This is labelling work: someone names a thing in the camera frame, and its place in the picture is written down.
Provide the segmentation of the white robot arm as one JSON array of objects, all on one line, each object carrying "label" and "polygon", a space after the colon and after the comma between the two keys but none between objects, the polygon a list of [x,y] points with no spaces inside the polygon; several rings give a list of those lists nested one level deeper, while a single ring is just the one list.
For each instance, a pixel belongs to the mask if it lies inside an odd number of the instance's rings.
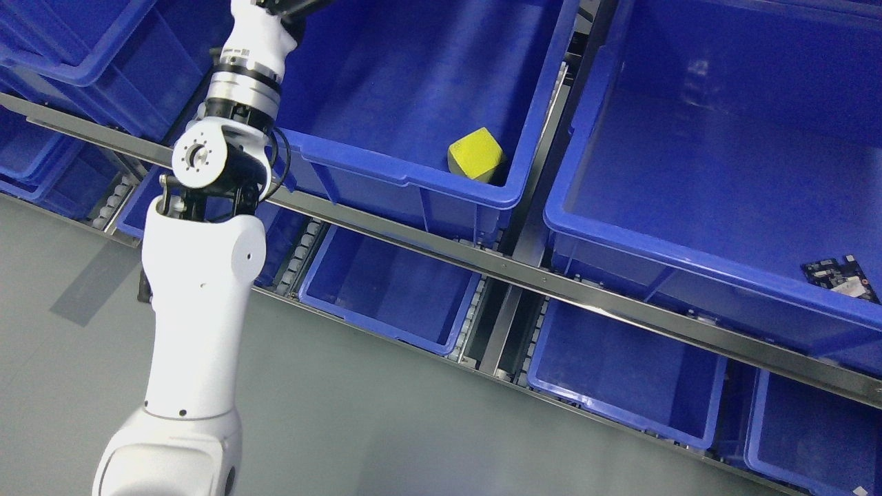
[{"label": "white robot arm", "polygon": [[201,110],[174,142],[145,217],[142,298],[155,313],[143,404],[111,437],[94,495],[229,495],[243,428],[234,404],[240,337],[267,257],[255,215],[274,181],[287,55],[325,1],[233,1],[234,26]]}]

